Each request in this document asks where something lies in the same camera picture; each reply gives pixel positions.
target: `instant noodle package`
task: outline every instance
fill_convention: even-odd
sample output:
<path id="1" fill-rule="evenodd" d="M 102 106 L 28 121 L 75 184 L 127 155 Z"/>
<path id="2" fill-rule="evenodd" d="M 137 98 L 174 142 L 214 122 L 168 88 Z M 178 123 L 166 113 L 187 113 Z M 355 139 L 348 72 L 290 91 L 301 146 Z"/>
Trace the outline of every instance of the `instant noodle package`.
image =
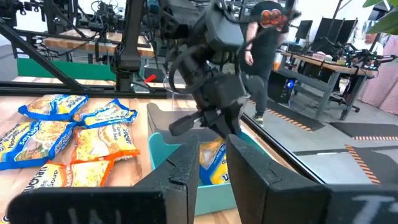
<path id="1" fill-rule="evenodd" d="M 199 146 L 199 176 L 205 185 L 229 182 L 226 143 L 223 138 Z"/>
<path id="2" fill-rule="evenodd" d="M 42 166 L 68 144 L 76 123 L 19 123 L 0 139 L 0 170 Z"/>
<path id="3" fill-rule="evenodd" d="M 87 95 L 45 95 L 28 105 L 21 106 L 18 112 L 37 120 L 70 121 L 87 101 Z"/>
<path id="4" fill-rule="evenodd" d="M 77 162 L 69 166 L 46 164 L 28 183 L 22 194 L 40 187 L 102 187 L 113 164 L 113 161 L 106 160 Z M 9 223 L 7 215 L 0 223 Z"/>
<path id="5" fill-rule="evenodd" d="M 130 110 L 114 99 L 102 108 L 82 108 L 73 116 L 79 126 L 98 128 L 109 124 L 131 123 L 137 117 L 136 110 Z"/>
<path id="6" fill-rule="evenodd" d="M 131 141 L 129 127 L 124 123 L 76 130 L 75 136 L 76 147 L 72 161 L 89 161 L 96 158 L 119 160 L 140 153 Z"/>

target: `person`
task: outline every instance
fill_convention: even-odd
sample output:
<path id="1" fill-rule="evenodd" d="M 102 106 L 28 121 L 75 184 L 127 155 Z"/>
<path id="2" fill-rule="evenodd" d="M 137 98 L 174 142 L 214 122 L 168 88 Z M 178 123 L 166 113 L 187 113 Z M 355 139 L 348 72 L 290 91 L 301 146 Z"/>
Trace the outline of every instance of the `person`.
<path id="1" fill-rule="evenodd" d="M 362 49 L 367 49 L 370 50 L 370 48 L 372 47 L 373 42 L 376 40 L 377 34 L 365 34 L 365 38 L 364 39 L 354 39 L 352 45 L 357 48 L 358 50 L 362 50 Z M 376 52 L 377 55 L 383 55 L 383 45 L 380 44 L 379 42 L 376 42 L 374 47 L 373 47 L 373 52 Z M 358 58 L 355 58 L 353 60 L 353 64 L 356 64 L 357 66 L 359 66 L 361 68 L 363 63 L 366 63 L 367 66 L 371 66 L 373 64 L 373 61 L 368 61 L 368 62 L 359 62 Z M 336 82 L 336 85 L 334 87 L 333 92 L 340 92 L 340 78 L 338 79 L 338 81 Z M 358 76 L 351 76 L 351 83 L 349 84 L 349 87 L 347 89 L 347 92 L 344 96 L 344 99 L 346 102 L 351 101 L 352 99 L 352 92 L 354 90 L 355 84 L 358 81 Z"/>
<path id="2" fill-rule="evenodd" d="M 242 81 L 251 99 L 256 102 L 254 120 L 260 125 L 262 125 L 262 117 L 267 107 L 268 80 L 274 66 L 275 53 L 289 31 L 287 18 L 282 15 L 283 10 L 284 8 L 276 0 L 257 3 L 251 11 L 251 16 L 262 16 L 263 19 L 248 25 L 246 42 L 254 40 L 244 52 L 242 51 L 243 53 L 240 52 L 239 66 L 242 71 Z M 268 21 L 266 18 L 269 15 L 280 16 Z M 265 34 L 256 37 L 266 28 L 270 29 L 265 30 Z"/>

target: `orange striped tape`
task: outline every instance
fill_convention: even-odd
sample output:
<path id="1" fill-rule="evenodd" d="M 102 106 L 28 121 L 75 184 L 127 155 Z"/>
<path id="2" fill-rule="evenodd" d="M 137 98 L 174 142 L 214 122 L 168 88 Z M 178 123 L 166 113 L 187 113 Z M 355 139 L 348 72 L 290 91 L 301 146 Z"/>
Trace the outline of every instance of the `orange striped tape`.
<path id="1" fill-rule="evenodd" d="M 398 136 L 355 136 L 359 141 L 398 141 Z"/>
<path id="2" fill-rule="evenodd" d="M 254 101 L 252 101 L 252 100 L 249 100 L 249 103 L 256 104 L 256 102 L 254 102 Z M 311 128 L 309 128 L 309 127 L 307 127 L 307 126 L 305 126 L 305 125 L 303 125 L 303 124 L 300 124 L 299 122 L 294 121 L 293 119 L 290 119 L 290 118 L 288 118 L 288 117 L 286 117 L 286 116 L 284 116 L 284 115 L 282 115 L 282 114 L 280 114 L 280 113 L 278 113 L 278 112 L 275 112 L 275 111 L 270 110 L 270 109 L 267 109 L 267 111 L 268 111 L 270 114 L 273 114 L 273 115 L 277 116 L 278 118 L 282 118 L 282 119 L 284 119 L 285 121 L 288 121 L 288 122 L 290 122 L 290 123 L 292 123 L 292 124 L 294 124 L 294 125 L 296 125 L 296 126 L 302 128 L 302 129 L 304 129 L 304 130 L 306 130 L 306 131 L 308 131 L 308 132 L 310 132 L 310 133 L 313 132 Z"/>
<path id="3" fill-rule="evenodd" d="M 360 166 L 363 172 L 367 175 L 369 180 L 374 184 L 380 184 L 380 180 L 373 174 L 373 172 L 369 169 L 369 167 L 365 164 L 365 162 L 361 159 L 361 157 L 356 153 L 353 146 L 345 145 L 348 152 L 354 158 L 355 162 Z"/>

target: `gray floor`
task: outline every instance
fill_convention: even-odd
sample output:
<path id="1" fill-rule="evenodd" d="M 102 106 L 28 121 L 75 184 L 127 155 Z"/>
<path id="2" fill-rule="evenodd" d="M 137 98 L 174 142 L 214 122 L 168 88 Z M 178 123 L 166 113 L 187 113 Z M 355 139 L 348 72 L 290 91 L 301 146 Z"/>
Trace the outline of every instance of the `gray floor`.
<path id="1" fill-rule="evenodd" d="M 298 94 L 291 98 L 290 108 L 313 118 L 316 105 L 316 102 Z M 398 124 L 397 115 L 381 111 L 360 101 L 357 101 L 355 105 L 360 107 L 361 111 L 359 113 L 352 111 L 344 122 Z M 253 116 L 254 105 L 248 103 L 244 111 L 249 116 Z M 398 163 L 398 142 L 355 141 L 328 124 L 329 122 L 341 122 L 338 119 L 340 114 L 341 111 L 338 110 L 327 111 L 321 117 L 321 122 L 325 127 L 309 133 L 270 113 L 265 113 L 263 128 L 292 152 L 313 151 L 310 155 L 297 157 L 325 182 L 329 184 L 370 184 L 371 181 L 348 152 L 335 153 L 331 149 L 344 149 L 346 144 L 354 147 L 397 146 L 397 149 L 377 152 L 390 156 Z"/>

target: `wooden tabletop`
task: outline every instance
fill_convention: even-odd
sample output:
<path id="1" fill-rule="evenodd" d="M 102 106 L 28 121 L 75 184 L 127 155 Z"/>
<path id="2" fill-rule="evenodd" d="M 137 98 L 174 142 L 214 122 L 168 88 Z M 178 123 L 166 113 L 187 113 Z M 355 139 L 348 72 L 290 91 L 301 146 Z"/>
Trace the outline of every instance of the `wooden tabletop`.
<path id="1" fill-rule="evenodd" d="M 95 35 L 94 31 L 88 30 L 88 29 L 80 29 L 80 31 L 82 33 L 84 33 L 88 38 L 93 37 Z M 68 35 L 68 36 L 72 36 L 72 37 L 80 37 L 80 35 L 74 30 L 69 30 L 66 32 L 61 33 L 60 35 Z M 106 38 L 108 40 L 112 40 L 112 41 L 122 41 L 122 34 L 121 33 L 112 33 L 112 32 L 108 32 L 106 34 Z M 84 44 L 85 41 L 80 41 L 80 40 L 68 40 L 68 39 L 60 39 L 60 38 L 53 38 L 53 37 L 49 37 L 44 39 L 44 44 L 47 47 L 57 47 L 57 48 L 62 48 L 62 49 L 74 49 L 79 47 L 81 44 Z M 138 44 L 149 44 L 146 37 L 144 36 L 139 36 L 138 38 Z M 99 44 L 98 47 L 98 51 L 101 53 L 112 53 L 114 52 L 116 48 L 116 44 Z M 80 50 L 87 50 L 89 52 L 95 52 L 95 44 L 94 43 L 88 43 L 85 44 L 81 47 L 79 47 L 78 49 Z M 149 48 L 143 48 L 143 47 L 138 47 L 137 48 L 138 52 L 142 55 L 142 56 L 148 56 L 148 57 L 153 57 L 154 56 L 154 49 L 151 47 Z"/>
<path id="2" fill-rule="evenodd" d="M 60 83 L 54 78 L 34 78 L 34 77 L 18 77 L 15 81 L 19 82 L 40 82 L 40 83 Z M 90 85 L 109 85 L 107 81 L 98 80 L 77 80 L 80 83 Z M 8 130 L 13 128 L 17 123 L 29 121 L 29 118 L 17 112 L 18 107 L 29 104 L 36 97 L 16 97 L 16 96 L 0 96 L 0 136 L 4 135 Z M 88 102 L 88 106 L 103 106 L 112 99 L 109 98 L 92 98 Z M 172 100 L 147 100 L 147 99 L 119 99 L 120 102 L 129 108 L 138 111 L 137 119 L 130 125 L 132 140 L 135 146 L 141 150 L 141 155 L 129 159 L 121 160 L 115 163 L 114 169 L 109 175 L 106 186 L 125 186 L 130 187 L 144 178 L 151 172 L 150 159 L 148 151 L 148 120 L 147 120 L 147 104 L 155 103 L 161 110 L 169 111 L 172 106 Z M 176 105 L 182 110 L 195 108 L 196 103 L 192 100 L 174 100 Z M 244 123 L 242 129 L 250 137 L 252 137 L 267 153 L 282 165 L 292 169 L 273 149 L 267 145 L 262 139 L 251 131 Z M 72 150 L 75 139 L 69 142 L 68 146 L 53 160 L 54 162 L 68 164 L 71 161 Z M 25 169 L 9 169 L 0 171 L 0 218 L 6 212 L 8 203 L 29 183 L 31 178 L 39 170 L 39 167 Z M 238 210 L 230 209 L 222 212 L 215 212 L 195 217 L 195 224 L 239 224 L 241 223 Z"/>
<path id="3" fill-rule="evenodd" d="M 280 54 L 282 54 L 283 56 L 286 56 L 286 57 L 293 57 L 293 58 L 302 60 L 304 62 L 311 63 L 313 65 L 320 66 L 322 64 L 321 60 L 311 57 L 311 56 L 297 55 L 297 54 L 292 54 L 290 52 L 280 52 Z M 356 68 L 343 67 L 341 65 L 337 65 L 336 62 L 324 62 L 322 67 L 328 68 L 330 70 L 334 70 L 336 72 L 348 73 L 348 74 L 354 74 L 356 71 Z M 375 75 L 375 72 L 369 71 L 369 70 L 365 70 L 365 71 L 359 70 L 358 75 Z"/>

